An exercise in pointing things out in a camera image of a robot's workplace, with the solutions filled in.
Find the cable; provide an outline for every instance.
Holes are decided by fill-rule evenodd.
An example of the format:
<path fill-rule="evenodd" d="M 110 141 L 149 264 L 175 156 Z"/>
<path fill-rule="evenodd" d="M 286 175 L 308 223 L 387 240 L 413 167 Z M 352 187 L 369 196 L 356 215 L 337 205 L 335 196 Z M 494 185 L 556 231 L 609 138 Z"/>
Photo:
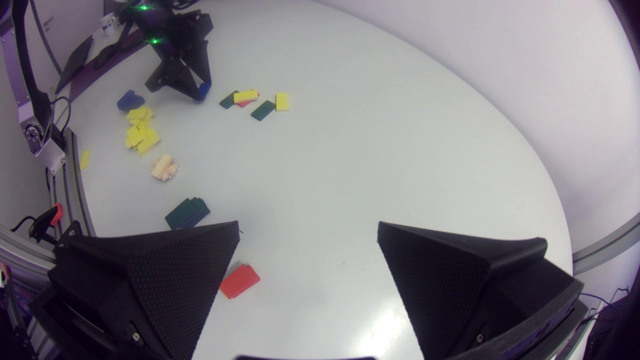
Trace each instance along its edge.
<path fill-rule="evenodd" d="M 58 65 L 58 62 L 56 61 L 56 57 L 53 56 L 53 51 L 51 51 L 51 48 L 49 47 L 49 43 L 47 42 L 47 38 L 44 36 L 44 31 L 42 31 L 42 25 L 40 23 L 40 18 L 38 17 L 36 4 L 33 0 L 30 0 L 29 2 L 31 3 L 31 11 L 33 12 L 33 18 L 36 20 L 36 27 L 38 28 L 38 32 L 40 33 L 40 37 L 42 38 L 42 43 L 44 44 L 44 48 L 47 50 L 47 53 L 49 54 L 51 62 L 53 63 L 53 66 L 56 68 L 58 75 L 62 75 L 62 69 L 60 68 L 60 65 Z"/>
<path fill-rule="evenodd" d="M 64 109 L 62 109 L 62 113 L 60 114 L 60 116 L 56 119 L 56 121 L 53 123 L 54 125 L 58 125 L 58 121 L 60 121 L 60 119 L 62 119 L 62 115 L 65 113 L 65 111 L 69 109 L 69 105 L 65 106 Z"/>
<path fill-rule="evenodd" d="M 600 299 L 600 300 L 604 301 L 604 303 L 605 303 L 605 304 L 607 304 L 607 305 L 609 305 L 609 306 L 613 307 L 614 309 L 622 310 L 622 309 L 620 309 L 618 306 L 615 306 L 615 305 L 611 304 L 610 302 L 606 301 L 605 299 L 603 299 L 603 298 L 601 298 L 601 297 L 599 297 L 599 296 L 592 295 L 592 294 L 587 294 L 587 293 L 580 293 L 580 295 L 584 295 L 584 296 L 589 296 L 589 297 L 594 297 L 594 298 L 596 298 L 596 299 Z"/>
<path fill-rule="evenodd" d="M 49 186 L 49 169 L 44 168 L 44 176 L 47 179 L 47 190 L 51 193 L 51 187 Z"/>
<path fill-rule="evenodd" d="M 615 299 L 616 294 L 618 293 L 618 291 L 626 291 L 627 292 L 627 296 L 629 296 L 629 287 L 628 286 L 627 286 L 626 289 L 617 288 L 616 291 L 613 293 L 613 296 L 611 297 L 611 300 L 609 300 L 610 303 L 613 303 L 613 299 Z"/>
<path fill-rule="evenodd" d="M 35 221 L 35 220 L 36 220 L 36 218 L 35 218 L 35 217 L 24 217 L 22 220 L 20 220 L 20 222 L 18 223 L 18 225 L 16 225 L 15 227 L 13 227 L 13 229 L 11 229 L 10 231 L 11 231 L 12 233 L 15 233 L 15 231 L 16 231 L 17 229 L 20 229 L 20 226 L 22 226 L 22 225 L 24 224 L 24 222 L 25 222 L 25 221 L 27 221 L 27 220 L 29 220 L 29 219 L 31 219 L 31 220 L 33 220 L 33 221 Z"/>
<path fill-rule="evenodd" d="M 66 102 L 67 102 L 67 107 L 66 107 L 64 110 L 62 110 L 62 114 L 64 114 L 64 113 L 65 113 L 65 111 L 68 109 L 68 112 L 67 112 L 67 121 L 65 121 L 65 125 L 62 127 L 62 129 L 60 129 L 60 132 L 61 132 L 61 133 L 63 133 L 63 132 L 65 131 L 65 129 L 67 128 L 67 125 L 69 125 L 69 120 L 71 119 L 71 101 L 69 101 L 69 98 L 68 98 L 68 97 L 66 97 L 66 96 L 59 96 L 59 97 L 57 97 L 55 100 L 53 100 L 53 101 L 51 102 L 51 104 L 53 105 L 53 104 L 55 104 L 56 102 L 58 102 L 58 101 L 60 101 L 60 100 L 64 100 L 64 101 L 66 101 Z"/>

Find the stack of blocks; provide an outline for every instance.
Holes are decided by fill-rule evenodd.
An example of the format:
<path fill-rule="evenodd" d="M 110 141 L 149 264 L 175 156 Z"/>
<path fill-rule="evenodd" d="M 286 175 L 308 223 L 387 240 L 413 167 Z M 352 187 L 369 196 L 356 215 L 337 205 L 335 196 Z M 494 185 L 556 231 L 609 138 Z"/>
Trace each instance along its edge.
<path fill-rule="evenodd" d="M 229 109 L 231 106 L 238 105 L 241 108 L 244 108 L 247 104 L 252 101 L 256 101 L 260 97 L 260 93 L 255 90 L 249 90 L 244 92 L 238 92 L 237 90 L 229 94 L 226 98 L 220 101 L 220 106 L 225 109 Z M 269 115 L 273 110 L 276 111 L 288 111 L 289 110 L 289 94 L 286 92 L 278 92 L 276 94 L 276 102 L 273 103 L 269 100 L 263 102 L 255 109 L 251 116 L 258 120 L 262 121 L 267 115 Z"/>
<path fill-rule="evenodd" d="M 127 130 L 125 145 L 127 149 L 135 149 L 140 156 L 160 141 L 160 136 L 149 126 L 153 116 L 154 112 L 146 106 L 133 109 L 127 115 L 132 126 Z"/>
<path fill-rule="evenodd" d="M 178 164 L 173 162 L 173 156 L 164 154 L 154 163 L 151 176 L 158 180 L 167 181 L 173 179 L 176 172 L 178 172 Z"/>
<path fill-rule="evenodd" d="M 178 230 L 196 226 L 208 213 L 210 211 L 204 200 L 194 197 L 190 200 L 185 199 L 164 219 L 171 230 Z"/>

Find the round white table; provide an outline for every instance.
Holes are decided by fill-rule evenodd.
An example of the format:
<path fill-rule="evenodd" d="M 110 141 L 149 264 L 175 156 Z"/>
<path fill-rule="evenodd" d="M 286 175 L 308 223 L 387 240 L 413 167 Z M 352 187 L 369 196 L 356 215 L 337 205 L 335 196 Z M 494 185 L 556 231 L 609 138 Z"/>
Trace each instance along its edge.
<path fill-rule="evenodd" d="M 201 2 L 213 86 L 196 104 L 144 82 L 150 47 L 72 104 L 82 171 L 99 236 L 169 230 L 186 197 L 211 209 L 199 225 L 238 220 L 228 273 L 251 265 L 261 282 L 218 293 L 193 359 L 238 354 L 323 359 L 422 359 L 376 242 L 380 220 L 501 239 L 542 236 L 571 273 L 564 213 L 540 159 L 485 98 L 388 33 L 306 1 Z M 256 89 L 246 108 L 218 102 Z M 117 100 L 129 89 L 155 112 L 162 140 L 144 158 L 124 145 Z M 276 92 L 291 110 L 250 113 Z M 162 154 L 180 164 L 162 183 Z"/>

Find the white wall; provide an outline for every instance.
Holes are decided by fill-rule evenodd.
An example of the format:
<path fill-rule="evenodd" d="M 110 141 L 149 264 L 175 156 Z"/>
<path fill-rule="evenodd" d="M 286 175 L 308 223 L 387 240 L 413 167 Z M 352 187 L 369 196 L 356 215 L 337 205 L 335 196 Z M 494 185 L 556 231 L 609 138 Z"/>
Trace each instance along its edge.
<path fill-rule="evenodd" d="M 36 0 L 45 37 L 61 69 L 71 52 L 100 26 L 102 0 Z M 27 48 L 38 88 L 52 93 L 60 79 L 42 43 L 31 7 L 24 16 Z"/>
<path fill-rule="evenodd" d="M 640 211 L 640 73 L 607 0 L 319 0 L 407 41 L 522 132 L 573 251 Z"/>
<path fill-rule="evenodd" d="M 18 107 L 9 86 L 0 48 L 0 224 L 12 228 L 26 215 L 49 209 L 44 166 L 29 152 L 18 124 Z M 26 222 L 18 232 L 27 238 Z"/>

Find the textured black surface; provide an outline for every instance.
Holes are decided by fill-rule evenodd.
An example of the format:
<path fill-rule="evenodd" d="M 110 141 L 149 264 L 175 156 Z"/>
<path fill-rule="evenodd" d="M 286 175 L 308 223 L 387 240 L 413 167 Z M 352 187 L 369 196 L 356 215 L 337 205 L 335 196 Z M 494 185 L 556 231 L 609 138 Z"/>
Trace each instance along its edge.
<path fill-rule="evenodd" d="M 378 243 L 426 359 L 471 346 L 487 304 L 508 303 L 491 296 L 480 304 L 488 281 L 543 259 L 547 249 L 542 238 L 494 240 L 384 222 Z M 477 329 L 469 330 L 473 319 Z"/>
<path fill-rule="evenodd" d="M 191 359 L 239 241 L 237 223 L 133 256 L 129 280 L 175 360 Z M 229 241 L 235 233 L 236 241 Z"/>
<path fill-rule="evenodd" d="M 489 262 L 388 224 L 380 224 L 378 243 L 422 354 L 443 359 L 478 300 Z"/>
<path fill-rule="evenodd" d="M 228 222 L 122 238 L 76 235 L 63 241 L 73 256 L 126 278 L 171 358 L 188 360 L 239 240 L 238 223 Z"/>

